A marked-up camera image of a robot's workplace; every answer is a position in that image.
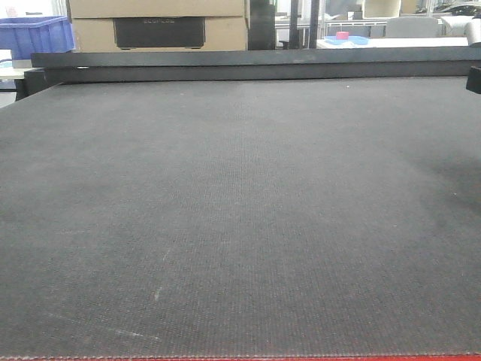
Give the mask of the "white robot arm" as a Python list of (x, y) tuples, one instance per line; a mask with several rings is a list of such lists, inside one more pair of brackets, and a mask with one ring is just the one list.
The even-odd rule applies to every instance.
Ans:
[[(480, 49), (480, 15), (475, 16), (465, 27), (468, 46)], [(475, 65), (470, 68), (467, 76), (466, 89), (480, 94), (480, 66)]]

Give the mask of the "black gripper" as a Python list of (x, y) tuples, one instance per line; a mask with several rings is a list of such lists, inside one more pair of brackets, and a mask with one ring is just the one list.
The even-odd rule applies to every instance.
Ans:
[(467, 76), (466, 90), (481, 94), (481, 68), (471, 67)]

